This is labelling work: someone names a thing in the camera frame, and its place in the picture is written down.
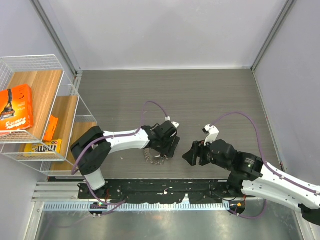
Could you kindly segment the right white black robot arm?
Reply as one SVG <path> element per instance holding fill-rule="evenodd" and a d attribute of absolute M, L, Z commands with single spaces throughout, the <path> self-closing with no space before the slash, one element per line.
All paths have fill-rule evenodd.
<path fill-rule="evenodd" d="M 226 191 L 232 197 L 263 198 L 300 213 L 314 225 L 320 224 L 320 187 L 264 163 L 261 157 L 238 151 L 222 139 L 194 141 L 182 157 L 191 166 L 213 164 L 229 171 Z"/>

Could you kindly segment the metal disc with key rings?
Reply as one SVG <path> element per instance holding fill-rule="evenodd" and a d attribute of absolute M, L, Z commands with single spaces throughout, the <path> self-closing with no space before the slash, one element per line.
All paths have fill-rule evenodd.
<path fill-rule="evenodd" d="M 165 163 L 166 158 L 151 148 L 144 149 L 143 154 L 145 160 L 152 165 L 163 165 Z"/>

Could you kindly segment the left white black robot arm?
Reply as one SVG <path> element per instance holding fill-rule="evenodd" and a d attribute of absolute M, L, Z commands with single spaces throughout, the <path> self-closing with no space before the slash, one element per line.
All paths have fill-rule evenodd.
<path fill-rule="evenodd" d="M 121 132 L 103 131 L 93 126 L 70 147 L 75 159 L 71 174 L 79 171 L 89 184 L 89 193 L 101 199 L 107 193 L 101 166 L 108 155 L 131 149 L 152 149 L 161 157 L 172 158 L 180 141 L 179 126 L 171 120 Z"/>

